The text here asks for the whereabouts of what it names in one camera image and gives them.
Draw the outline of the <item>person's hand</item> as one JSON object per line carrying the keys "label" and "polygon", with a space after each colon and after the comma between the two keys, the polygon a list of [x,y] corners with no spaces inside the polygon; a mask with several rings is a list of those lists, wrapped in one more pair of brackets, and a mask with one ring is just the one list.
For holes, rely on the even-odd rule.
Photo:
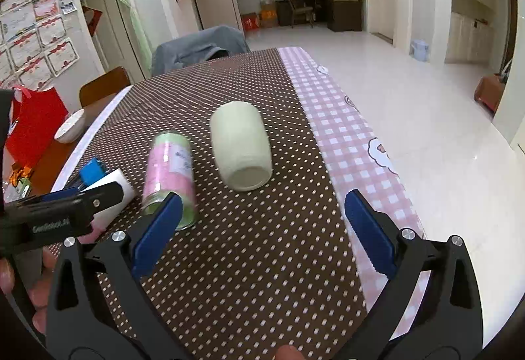
{"label": "person's hand", "polygon": [[10,261],[1,258],[1,290],[4,295],[11,295],[17,279],[20,277],[22,288],[35,309],[32,317],[32,324],[37,333],[46,335],[46,316],[49,293],[51,289],[53,271],[57,262],[57,257],[47,248],[42,248],[39,252],[30,251],[20,255],[16,260],[16,265],[22,267],[20,273],[16,275]]}

